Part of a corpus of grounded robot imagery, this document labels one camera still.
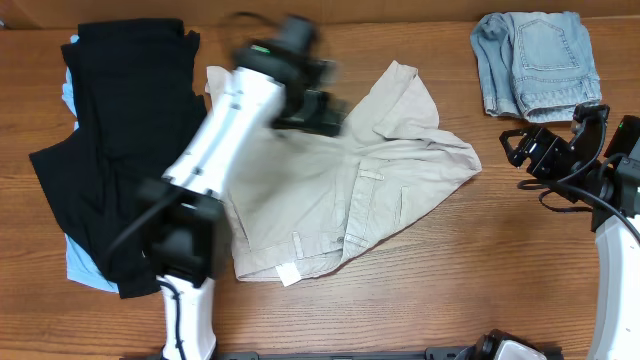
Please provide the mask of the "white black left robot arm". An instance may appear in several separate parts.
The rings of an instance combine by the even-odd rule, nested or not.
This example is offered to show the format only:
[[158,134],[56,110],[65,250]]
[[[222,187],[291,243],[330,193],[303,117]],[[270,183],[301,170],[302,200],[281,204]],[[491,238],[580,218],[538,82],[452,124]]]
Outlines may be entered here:
[[274,37],[236,49],[230,80],[190,144],[139,191],[141,215],[130,231],[140,237],[164,300],[161,359],[216,355],[214,281],[232,240],[224,197],[258,132],[340,132],[344,115],[320,88],[332,65],[313,55],[316,34],[310,20],[289,16]]

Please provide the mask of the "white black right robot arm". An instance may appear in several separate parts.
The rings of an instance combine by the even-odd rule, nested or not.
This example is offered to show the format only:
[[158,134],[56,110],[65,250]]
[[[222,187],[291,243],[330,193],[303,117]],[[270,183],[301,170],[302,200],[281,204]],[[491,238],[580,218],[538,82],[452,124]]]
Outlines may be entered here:
[[569,141],[539,125],[508,130],[500,142],[509,162],[526,165],[541,189],[591,214],[599,284],[591,360],[639,356],[639,119],[626,115],[609,143],[606,106],[577,108]]

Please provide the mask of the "beige khaki shorts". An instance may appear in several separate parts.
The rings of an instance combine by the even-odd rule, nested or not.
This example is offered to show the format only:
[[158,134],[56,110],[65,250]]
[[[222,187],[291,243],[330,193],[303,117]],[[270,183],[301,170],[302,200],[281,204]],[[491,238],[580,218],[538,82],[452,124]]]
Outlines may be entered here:
[[236,278],[288,285],[329,274],[481,169],[473,147],[440,128],[417,69],[392,63],[339,136],[256,134],[226,203]]

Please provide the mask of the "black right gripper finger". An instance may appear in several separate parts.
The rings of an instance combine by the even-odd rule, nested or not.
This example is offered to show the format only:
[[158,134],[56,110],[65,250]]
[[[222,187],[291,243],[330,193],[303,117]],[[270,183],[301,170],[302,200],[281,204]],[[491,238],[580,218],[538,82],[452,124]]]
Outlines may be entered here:
[[525,160],[524,149],[519,141],[515,146],[513,146],[510,142],[510,138],[512,135],[509,134],[501,134],[499,137],[500,143],[505,151],[505,155],[507,157],[508,162],[514,166],[519,168]]
[[530,125],[519,129],[505,130],[499,136],[500,140],[507,140],[514,136],[526,137],[529,133],[535,133],[538,129],[537,125]]

